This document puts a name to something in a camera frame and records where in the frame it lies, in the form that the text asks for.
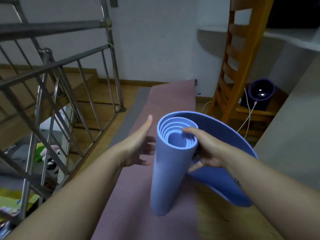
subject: wooden floor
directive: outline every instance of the wooden floor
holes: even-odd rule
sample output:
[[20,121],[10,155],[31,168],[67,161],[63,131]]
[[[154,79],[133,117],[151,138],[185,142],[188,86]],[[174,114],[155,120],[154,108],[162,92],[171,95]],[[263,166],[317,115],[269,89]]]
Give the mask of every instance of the wooden floor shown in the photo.
[[[94,88],[91,91],[93,100],[110,102],[110,97],[106,96],[107,88],[106,84],[99,84],[98,88]],[[123,101],[127,111],[134,104],[138,88],[138,86],[122,85]],[[203,106],[204,103],[196,103],[196,111],[201,112]],[[127,112],[123,112],[116,116],[79,172],[88,167],[106,150],[126,114]],[[202,239],[282,239],[254,206],[241,208],[231,205],[204,185],[199,184],[197,191],[197,228]]]

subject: gray yoga mat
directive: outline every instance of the gray yoga mat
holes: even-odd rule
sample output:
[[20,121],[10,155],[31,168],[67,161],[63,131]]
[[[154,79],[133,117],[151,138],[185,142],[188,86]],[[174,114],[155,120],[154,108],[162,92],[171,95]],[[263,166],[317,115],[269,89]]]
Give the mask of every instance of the gray yoga mat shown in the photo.
[[117,133],[114,135],[111,143],[109,144],[108,148],[114,146],[120,141],[123,141],[128,137],[128,134],[133,127],[134,123],[136,122],[139,114],[141,113],[146,101],[148,100],[150,88],[148,87],[139,87],[138,94],[136,96],[136,100],[134,104],[127,112],[122,124],[120,125]]

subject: forearm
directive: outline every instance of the forearm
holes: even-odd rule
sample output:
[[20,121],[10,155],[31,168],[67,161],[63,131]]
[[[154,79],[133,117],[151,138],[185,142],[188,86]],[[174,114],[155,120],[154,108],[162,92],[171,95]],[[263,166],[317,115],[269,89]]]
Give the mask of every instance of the forearm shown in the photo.
[[8,239],[90,239],[121,172],[122,152],[103,153],[25,219]]
[[226,169],[285,239],[320,237],[320,192],[232,147]]

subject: white wall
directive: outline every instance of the white wall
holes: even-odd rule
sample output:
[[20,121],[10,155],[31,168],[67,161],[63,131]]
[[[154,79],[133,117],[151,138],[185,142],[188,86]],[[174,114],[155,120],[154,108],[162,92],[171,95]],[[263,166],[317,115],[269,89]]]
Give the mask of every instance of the white wall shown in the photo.
[[270,167],[320,189],[320,54],[255,146]]
[[[21,3],[30,22],[102,18],[99,0],[21,0]],[[229,0],[118,0],[118,4],[118,8],[109,8],[109,12],[121,79],[172,82],[196,78],[200,96],[213,96],[226,34],[197,30],[197,25],[212,20],[227,22]],[[248,12],[240,13],[236,21],[246,23]],[[0,22],[18,22],[12,8],[0,5]],[[53,50],[56,60],[106,42],[102,29],[38,40],[42,47]],[[30,41],[20,43],[32,64],[40,64]],[[5,42],[3,47],[15,64],[25,64],[12,42]],[[269,77],[290,93],[313,55],[282,41],[264,38],[249,81]],[[113,77],[108,52],[106,56],[109,75]],[[0,63],[5,63],[1,55]],[[99,76],[105,77],[100,54],[83,59],[82,66],[97,68]]]

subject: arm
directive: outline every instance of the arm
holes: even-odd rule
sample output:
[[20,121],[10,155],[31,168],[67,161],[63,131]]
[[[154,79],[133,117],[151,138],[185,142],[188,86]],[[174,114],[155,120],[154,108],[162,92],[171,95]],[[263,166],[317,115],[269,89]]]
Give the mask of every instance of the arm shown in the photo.
[[208,133],[186,128],[202,146],[202,159],[190,168],[224,167],[254,205],[285,239],[320,238],[320,192],[264,165]]
[[26,218],[6,239],[90,239],[123,167],[150,165],[140,152],[154,154],[147,136],[152,116],[130,137],[97,158]]

